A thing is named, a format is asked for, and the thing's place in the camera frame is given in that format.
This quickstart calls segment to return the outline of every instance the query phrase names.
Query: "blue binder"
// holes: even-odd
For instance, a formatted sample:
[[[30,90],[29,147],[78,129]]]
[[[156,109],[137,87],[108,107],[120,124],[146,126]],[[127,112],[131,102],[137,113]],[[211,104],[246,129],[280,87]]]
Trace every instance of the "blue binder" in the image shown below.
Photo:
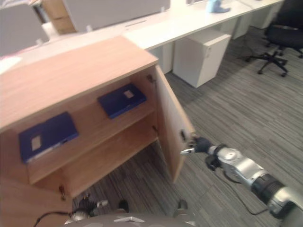
[[[19,134],[21,159],[28,163],[78,135],[71,116],[64,112]]]
[[[146,101],[145,95],[133,84],[127,84],[98,98],[110,119]]]

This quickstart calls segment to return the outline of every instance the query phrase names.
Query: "gray carpet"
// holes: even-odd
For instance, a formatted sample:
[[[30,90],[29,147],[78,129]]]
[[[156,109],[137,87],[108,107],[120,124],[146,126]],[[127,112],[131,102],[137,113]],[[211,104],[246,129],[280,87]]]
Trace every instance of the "gray carpet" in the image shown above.
[[[256,72],[263,62],[247,63],[241,56],[272,52],[262,40],[263,32],[251,28],[246,36],[231,41],[217,76],[198,89],[172,73],[167,79],[194,124],[197,134],[213,144],[225,143],[254,159],[284,184],[303,193],[303,59],[291,49],[287,77],[275,65]],[[278,221],[268,212],[250,215],[232,191],[206,168],[206,155],[189,156],[176,184],[172,184],[158,143],[104,177],[83,194],[94,200],[108,199],[96,211],[109,213],[120,199],[129,201],[130,211],[171,216],[178,200],[187,200],[201,227],[275,227]],[[242,185],[234,185],[253,212],[264,205]]]

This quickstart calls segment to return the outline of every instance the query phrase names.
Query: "office chair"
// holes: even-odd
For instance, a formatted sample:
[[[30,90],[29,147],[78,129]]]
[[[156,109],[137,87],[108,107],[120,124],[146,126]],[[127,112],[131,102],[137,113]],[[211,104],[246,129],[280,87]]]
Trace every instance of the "office chair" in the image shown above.
[[[300,50],[303,48],[302,14],[302,10],[292,10],[290,12],[283,13],[282,15],[279,14],[277,19],[266,29],[265,39],[268,40],[270,44],[278,45],[278,48],[272,55],[269,53],[264,53],[259,56],[252,55],[246,59],[247,62],[249,62],[251,59],[266,60],[266,63],[258,71],[258,74],[262,74],[263,69],[267,65],[274,63],[284,71],[281,76],[285,77],[288,73],[288,70],[284,67],[287,64],[287,60],[277,57],[278,54],[283,55],[283,50],[285,48],[293,48],[300,53],[300,58],[303,57],[303,53]]]

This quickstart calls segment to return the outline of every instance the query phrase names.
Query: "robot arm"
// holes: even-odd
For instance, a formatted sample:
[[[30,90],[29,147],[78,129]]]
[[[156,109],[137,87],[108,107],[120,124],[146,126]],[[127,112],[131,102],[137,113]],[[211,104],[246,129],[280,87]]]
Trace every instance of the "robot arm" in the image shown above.
[[[284,220],[282,226],[303,226],[303,196],[282,184],[253,160],[224,144],[212,146],[204,138],[197,138],[196,146],[182,151],[181,154],[193,152],[207,153],[205,161],[210,169],[221,167],[229,180],[245,185],[267,205],[275,218]]]

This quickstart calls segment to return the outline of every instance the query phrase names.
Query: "chair base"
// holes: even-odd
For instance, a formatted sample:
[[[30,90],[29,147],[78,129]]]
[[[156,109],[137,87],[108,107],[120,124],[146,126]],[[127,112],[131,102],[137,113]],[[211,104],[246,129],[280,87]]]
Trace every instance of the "chair base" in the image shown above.
[[[264,53],[259,56],[251,55],[245,61],[249,62],[251,59],[266,60],[265,64],[258,71],[258,74],[263,74],[263,69],[270,63],[274,63],[276,66],[278,66],[280,69],[282,69],[284,71],[284,73],[282,73],[281,76],[285,77],[288,73],[288,70],[284,67],[287,64],[287,60],[276,57],[277,54],[278,54],[278,51],[275,51],[273,55],[270,55],[269,53]]]
[[[271,42],[268,42],[265,46],[270,47],[270,45],[271,45]],[[279,56],[283,56],[284,55],[284,50],[286,49],[286,47],[280,46],[279,49],[281,50],[281,52],[279,53]],[[300,54],[298,56],[298,58],[303,58],[303,52],[300,49],[297,49],[297,48],[293,48],[293,49]]]

